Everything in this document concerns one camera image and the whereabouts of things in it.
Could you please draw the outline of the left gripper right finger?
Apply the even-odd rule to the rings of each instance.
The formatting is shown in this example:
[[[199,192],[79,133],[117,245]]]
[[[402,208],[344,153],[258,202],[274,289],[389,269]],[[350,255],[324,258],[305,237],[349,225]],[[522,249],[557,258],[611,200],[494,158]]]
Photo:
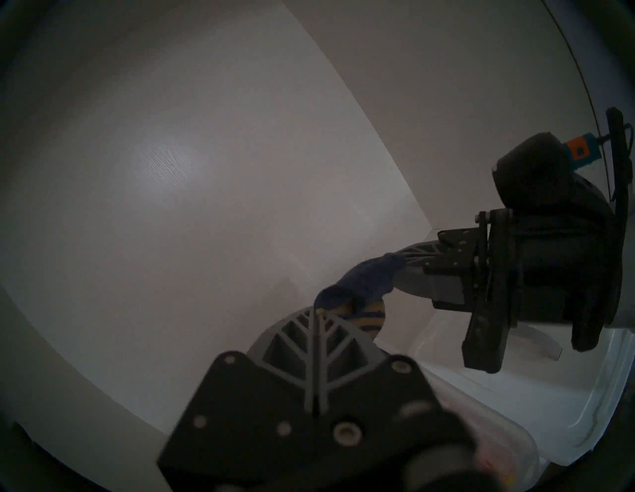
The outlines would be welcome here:
[[[326,341],[326,409],[318,448],[462,448],[463,423],[444,409],[416,363],[374,343],[385,313],[317,309]]]

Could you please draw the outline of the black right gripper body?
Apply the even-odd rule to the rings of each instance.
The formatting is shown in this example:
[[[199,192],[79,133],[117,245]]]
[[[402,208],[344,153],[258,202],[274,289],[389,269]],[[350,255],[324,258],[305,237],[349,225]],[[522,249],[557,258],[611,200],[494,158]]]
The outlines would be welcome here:
[[[589,352],[617,310],[622,281],[624,186],[609,203],[590,182],[570,174],[572,187],[548,200],[538,189],[511,207],[479,213],[477,227],[440,232],[445,254],[427,274],[459,276],[469,323],[462,366],[501,370],[507,342],[521,323],[571,327],[571,347]]]

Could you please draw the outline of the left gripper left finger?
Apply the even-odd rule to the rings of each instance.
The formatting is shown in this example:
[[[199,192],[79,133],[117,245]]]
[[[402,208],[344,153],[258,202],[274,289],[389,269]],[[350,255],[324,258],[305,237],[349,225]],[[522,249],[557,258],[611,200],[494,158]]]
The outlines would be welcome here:
[[[285,477],[314,458],[314,312],[210,365],[159,456],[164,477]]]

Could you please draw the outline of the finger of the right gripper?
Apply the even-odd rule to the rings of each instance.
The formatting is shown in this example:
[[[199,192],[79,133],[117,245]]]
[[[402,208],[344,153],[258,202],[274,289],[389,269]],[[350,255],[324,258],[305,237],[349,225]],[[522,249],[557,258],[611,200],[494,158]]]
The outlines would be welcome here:
[[[424,241],[414,245],[407,246],[396,252],[404,259],[406,264],[426,264],[434,257],[445,254],[448,246],[439,240]]]
[[[427,274],[422,267],[405,267],[395,273],[394,288],[428,299],[438,310],[467,310],[464,285],[459,276]]]

